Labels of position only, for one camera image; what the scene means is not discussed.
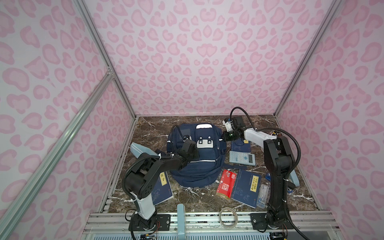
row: enclosure wall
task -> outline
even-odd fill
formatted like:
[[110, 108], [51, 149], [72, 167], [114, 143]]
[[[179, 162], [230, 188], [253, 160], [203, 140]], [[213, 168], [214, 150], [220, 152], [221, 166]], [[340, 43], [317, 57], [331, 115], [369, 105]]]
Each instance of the enclosure wall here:
[[384, 236], [383, 11], [346, 1], [278, 116], [315, 197], [351, 240]]
[[70, 0], [0, 3], [0, 217], [106, 68]]
[[273, 113], [331, 0], [85, 0], [136, 114]]
[[77, 239], [89, 214], [104, 204], [102, 196], [131, 123], [111, 82], [12, 237]]

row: book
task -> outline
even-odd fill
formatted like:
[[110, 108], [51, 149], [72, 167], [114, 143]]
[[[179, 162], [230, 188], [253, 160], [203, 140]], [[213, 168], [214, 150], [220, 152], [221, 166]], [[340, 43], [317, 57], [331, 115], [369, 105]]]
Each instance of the book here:
[[251, 144], [248, 141], [244, 143], [244, 139], [236, 139], [231, 142], [231, 151], [251, 153]]
[[217, 187], [216, 195], [229, 200], [231, 198], [232, 188], [235, 184], [235, 181], [236, 173], [223, 170], [220, 184]]
[[236, 176], [231, 198], [242, 204], [256, 208], [261, 179], [262, 177], [258, 174], [240, 170]]
[[151, 195], [153, 205], [157, 205], [173, 198], [173, 192], [170, 187], [167, 172], [160, 173], [160, 176], [155, 183], [155, 187], [153, 188]]

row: black robotic arm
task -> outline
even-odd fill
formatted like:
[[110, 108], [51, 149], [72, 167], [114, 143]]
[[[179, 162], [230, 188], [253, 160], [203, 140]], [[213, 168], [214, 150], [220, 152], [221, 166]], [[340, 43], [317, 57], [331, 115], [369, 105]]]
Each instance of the black robotic arm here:
[[157, 212], [152, 202], [151, 192], [160, 173], [182, 169], [188, 162], [198, 157], [196, 143], [190, 139], [185, 139], [182, 148], [174, 154], [151, 156], [142, 153], [139, 156], [121, 181], [122, 189], [136, 206], [137, 213], [131, 217], [130, 230], [133, 227], [135, 231], [148, 231], [154, 228]]

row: red box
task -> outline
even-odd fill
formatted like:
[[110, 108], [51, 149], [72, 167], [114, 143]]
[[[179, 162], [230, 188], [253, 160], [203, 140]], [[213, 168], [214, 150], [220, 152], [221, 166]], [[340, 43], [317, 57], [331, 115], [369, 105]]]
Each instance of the red box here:
[[236, 181], [236, 173], [224, 170], [221, 176], [220, 184], [218, 185], [216, 195], [230, 199], [232, 194], [232, 189]]

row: metal base plate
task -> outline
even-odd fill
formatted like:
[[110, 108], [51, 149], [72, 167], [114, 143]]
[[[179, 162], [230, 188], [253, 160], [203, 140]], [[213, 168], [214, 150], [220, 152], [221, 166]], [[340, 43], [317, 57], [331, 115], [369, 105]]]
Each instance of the metal base plate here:
[[[265, 229], [265, 213], [262, 214], [250, 214], [251, 216], [251, 223], [253, 230], [264, 230]], [[293, 229], [293, 226], [287, 221], [283, 221], [287, 229]]]
[[[134, 214], [131, 217], [131, 222], [129, 224], [128, 230], [130, 231], [133, 228], [134, 231], [147, 231], [139, 222], [139, 215]], [[160, 222], [159, 231], [169, 231], [170, 226], [170, 214], [157, 214], [155, 222]]]
[[157, 214], [156, 221], [160, 222], [159, 231], [169, 231], [170, 214]]

